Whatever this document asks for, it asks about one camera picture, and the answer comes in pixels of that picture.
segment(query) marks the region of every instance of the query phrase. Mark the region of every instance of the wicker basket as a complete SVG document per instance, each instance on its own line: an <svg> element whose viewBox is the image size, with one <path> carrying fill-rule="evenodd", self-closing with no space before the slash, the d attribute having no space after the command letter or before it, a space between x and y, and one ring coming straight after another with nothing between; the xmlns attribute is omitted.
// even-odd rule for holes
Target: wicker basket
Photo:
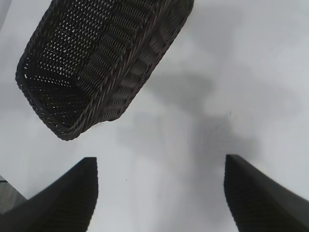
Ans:
<svg viewBox="0 0 309 232"><path fill-rule="evenodd" d="M0 217L1 232L86 232L98 199L96 158L84 158L42 192Z"/></svg>
<svg viewBox="0 0 309 232"><path fill-rule="evenodd" d="M118 119L176 38L194 0L53 0L16 81L40 119L72 140Z"/></svg>

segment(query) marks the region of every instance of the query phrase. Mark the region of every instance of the wicker texture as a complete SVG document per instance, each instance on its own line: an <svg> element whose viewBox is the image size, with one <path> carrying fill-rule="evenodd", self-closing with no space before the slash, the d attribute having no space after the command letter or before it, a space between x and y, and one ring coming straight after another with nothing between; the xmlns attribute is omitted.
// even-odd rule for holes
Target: wicker texture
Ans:
<svg viewBox="0 0 309 232"><path fill-rule="evenodd" d="M225 196L240 232L309 232L309 202L239 156L227 156Z"/></svg>
<svg viewBox="0 0 309 232"><path fill-rule="evenodd" d="M98 198L95 158L85 158L0 218L1 232L86 232Z"/></svg>
<svg viewBox="0 0 309 232"><path fill-rule="evenodd" d="M40 119L72 140L118 119L166 53L194 0L53 0L17 67Z"/></svg>

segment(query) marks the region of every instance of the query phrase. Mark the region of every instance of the basket rim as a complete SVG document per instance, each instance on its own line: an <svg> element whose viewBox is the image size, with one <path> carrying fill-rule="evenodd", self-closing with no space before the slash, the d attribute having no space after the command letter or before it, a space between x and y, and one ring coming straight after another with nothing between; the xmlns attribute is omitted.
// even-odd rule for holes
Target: basket rim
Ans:
<svg viewBox="0 0 309 232"><path fill-rule="evenodd" d="M34 45L39 41L39 36L42 35L43 29L46 27L46 24L48 20L53 17L52 12L57 8L60 4L66 4L69 0L52 0L49 8L44 13L41 21L39 22L37 28L33 32L33 35L31 36L25 51L20 58L20 61L17 66L16 70L16 82L18 83L18 86L23 91L24 95L30 102L31 99L31 106L34 108L34 106L40 107L40 114L43 115L42 117L47 117L48 121L42 120L45 125L51 129L60 139L63 140L72 140L74 138L77 138L81 133L89 129L91 126L98 123L99 117L98 112L100 112L102 105L108 100L108 96L106 96L106 93L103 93L104 86L111 84L111 88L109 90L109 94L112 93L113 89L115 88L117 81L121 79L121 77L126 73L129 65L136 60L136 55L138 55L138 52L141 48L143 48L143 45L145 41L149 38L149 36L152 34L152 32L155 30L156 25L160 23L160 20L162 17L165 16L165 14L168 12L166 9L169 8L172 4L176 3L177 1L187 1L190 4L190 10L188 11L187 16L185 17L184 21L181 23L179 30L182 28L182 26L185 24L189 14L191 13L191 10L194 5L194 0L164 0L164 4L162 4L162 1L158 1L154 6L153 9L150 11L149 15L146 17L145 22L141 23L134 33L134 35L131 38L131 41L127 43L127 46L123 49L121 55L119 56L118 61L115 63L112 72L111 77L109 78L107 83L101 83L99 86L99 90L95 93L95 95L90 99L85 109L82 111L82 113L79 115L79 117L76 119L74 124L70 127L63 126L62 123L60 123L58 120L56 120L48 111L44 109L42 104L39 100L37 100L32 94L31 91L29 91L27 84L25 83L25 80L23 78L23 66L26 63L26 58L28 54L31 53L33 50Z"/></svg>

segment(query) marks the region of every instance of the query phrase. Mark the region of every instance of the white table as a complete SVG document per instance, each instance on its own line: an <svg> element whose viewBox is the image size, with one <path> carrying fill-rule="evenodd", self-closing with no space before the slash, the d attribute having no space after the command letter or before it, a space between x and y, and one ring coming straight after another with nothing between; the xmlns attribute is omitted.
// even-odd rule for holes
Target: white table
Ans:
<svg viewBox="0 0 309 232"><path fill-rule="evenodd" d="M236 232L223 192L237 153L309 199L309 3L196 0L121 119L71 142L41 123L14 73L50 0L14 0L0 32L0 173L27 198L97 156L89 232Z"/></svg>

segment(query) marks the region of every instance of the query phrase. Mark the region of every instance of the woven pattern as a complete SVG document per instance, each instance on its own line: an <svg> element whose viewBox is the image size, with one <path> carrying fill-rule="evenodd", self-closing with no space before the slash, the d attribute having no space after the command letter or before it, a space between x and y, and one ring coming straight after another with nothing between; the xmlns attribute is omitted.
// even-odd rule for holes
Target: woven pattern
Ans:
<svg viewBox="0 0 309 232"><path fill-rule="evenodd" d="M277 205L267 195L267 190L261 188L232 156L226 158L224 188L228 206L240 232L309 231Z"/></svg>
<svg viewBox="0 0 309 232"><path fill-rule="evenodd" d="M50 187L4 214L1 232L86 232L98 198L95 158L85 158Z"/></svg>
<svg viewBox="0 0 309 232"><path fill-rule="evenodd" d="M71 140L127 109L194 0L53 0L17 67L40 119Z"/></svg>

